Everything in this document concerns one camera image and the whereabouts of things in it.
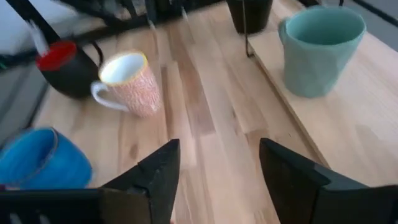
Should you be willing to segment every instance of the blue cup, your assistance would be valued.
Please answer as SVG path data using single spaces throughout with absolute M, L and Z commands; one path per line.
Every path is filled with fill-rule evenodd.
M 298 96 L 326 95 L 336 84 L 366 31 L 362 17 L 345 7 L 314 6 L 279 24 L 284 82 Z
M 0 152 L 0 184 L 7 187 L 81 189 L 91 175 L 84 153 L 53 128 L 28 130 Z

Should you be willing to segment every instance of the wood grain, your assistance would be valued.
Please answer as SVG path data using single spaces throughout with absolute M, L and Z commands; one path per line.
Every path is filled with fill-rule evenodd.
M 290 2 L 273 5 L 284 16 L 299 9 Z M 276 32 L 249 42 L 322 161 L 367 185 L 398 183 L 397 52 L 366 33 L 334 89 L 310 100 L 284 86 L 283 46 Z
M 280 19 L 271 15 L 270 21 Z M 269 26 L 276 28 L 275 22 Z M 180 138 L 176 224 L 279 223 L 259 166 L 259 138 L 319 159 L 262 69 L 245 56 L 225 3 L 189 13 L 188 21 L 132 30 L 99 44 L 106 58 L 131 49 L 147 54 L 164 107 L 141 119 L 49 90 L 35 125 L 54 126 L 81 148 L 95 168 L 91 186 Z M 92 47 L 85 50 L 98 61 Z

